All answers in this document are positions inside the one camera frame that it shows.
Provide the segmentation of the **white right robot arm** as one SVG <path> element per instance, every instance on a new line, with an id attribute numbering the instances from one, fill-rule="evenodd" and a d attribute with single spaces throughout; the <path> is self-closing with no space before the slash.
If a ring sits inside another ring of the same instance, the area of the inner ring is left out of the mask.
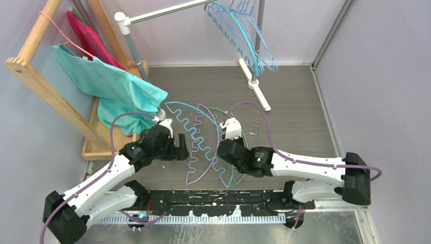
<path id="1" fill-rule="evenodd" d="M 276 153 L 270 147 L 247 149 L 238 139 L 226 139 L 219 144 L 217 155 L 240 173 L 253 177 L 299 177 L 300 181 L 287 182 L 282 195 L 284 206 L 290 209 L 327 198 L 361 206 L 371 204 L 371 169 L 354 152 L 338 158 L 308 157 Z"/>

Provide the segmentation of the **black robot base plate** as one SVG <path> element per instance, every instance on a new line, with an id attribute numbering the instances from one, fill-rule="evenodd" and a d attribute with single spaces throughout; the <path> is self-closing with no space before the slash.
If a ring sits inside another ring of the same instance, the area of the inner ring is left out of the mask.
<path id="1" fill-rule="evenodd" d="M 276 190 L 153 190 L 126 210 L 158 224 L 284 224 L 300 227 L 314 201 L 298 203 Z"/>

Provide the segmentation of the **teal wavy plastic hanger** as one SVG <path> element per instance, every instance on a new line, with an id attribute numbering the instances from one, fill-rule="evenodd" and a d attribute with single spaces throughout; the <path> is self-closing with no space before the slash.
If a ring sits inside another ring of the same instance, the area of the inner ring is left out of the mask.
<path id="1" fill-rule="evenodd" d="M 248 48 L 253 51 L 253 47 L 250 42 L 245 39 L 246 33 L 243 24 L 234 15 L 234 12 L 219 2 L 205 4 L 204 12 L 248 65 L 245 56 L 248 54 Z M 253 73 L 258 76 L 258 71 L 259 70 L 256 69 Z"/>

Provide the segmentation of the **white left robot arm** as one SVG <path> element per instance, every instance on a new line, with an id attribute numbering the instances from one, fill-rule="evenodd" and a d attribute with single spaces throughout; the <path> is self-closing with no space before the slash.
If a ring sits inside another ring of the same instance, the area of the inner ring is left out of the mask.
<path id="1" fill-rule="evenodd" d="M 132 180 L 112 194 L 122 180 L 149 166 L 153 160 L 184 161 L 190 155 L 184 133 L 173 135 L 171 120 L 144 130 L 140 138 L 127 143 L 102 169 L 84 182 L 45 198 L 40 243 L 49 230 L 60 243 L 76 243 L 98 220 L 118 210 L 144 209 L 149 201 L 147 189 Z"/>

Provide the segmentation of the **light blue wire hanger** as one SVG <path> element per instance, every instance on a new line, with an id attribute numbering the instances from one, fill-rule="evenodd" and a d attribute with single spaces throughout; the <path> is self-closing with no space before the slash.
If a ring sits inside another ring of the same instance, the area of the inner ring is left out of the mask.
<path id="1" fill-rule="evenodd" d="M 268 51 L 261 29 L 258 27 L 259 1 L 220 1 L 204 5 L 204 12 L 228 42 L 257 76 L 266 69 L 277 70 L 277 64 Z"/>
<path id="2" fill-rule="evenodd" d="M 266 70 L 277 71 L 278 65 L 273 56 L 270 54 L 267 43 L 263 35 L 263 12 L 260 12 L 260 1 L 242 1 L 242 21 L 247 39 L 253 47 L 253 51 L 248 48 L 248 54 L 245 56 L 250 68 L 253 71 L 258 69 L 258 75 L 263 74 Z"/>
<path id="3" fill-rule="evenodd" d="M 241 38 L 253 48 L 247 58 L 254 74 L 259 76 L 266 70 L 277 70 L 277 64 L 268 51 L 263 35 L 265 1 L 239 1 L 232 3 L 230 8 L 239 22 L 238 28 L 242 30 Z"/>

